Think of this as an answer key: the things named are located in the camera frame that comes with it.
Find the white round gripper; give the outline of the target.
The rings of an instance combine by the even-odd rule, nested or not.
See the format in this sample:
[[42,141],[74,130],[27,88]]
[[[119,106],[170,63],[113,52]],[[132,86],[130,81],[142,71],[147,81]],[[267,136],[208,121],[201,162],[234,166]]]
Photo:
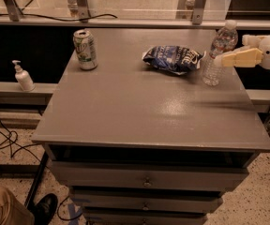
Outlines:
[[214,59],[216,67],[254,68],[261,63],[261,67],[270,70],[270,35],[243,35],[243,47],[231,52],[225,52]]

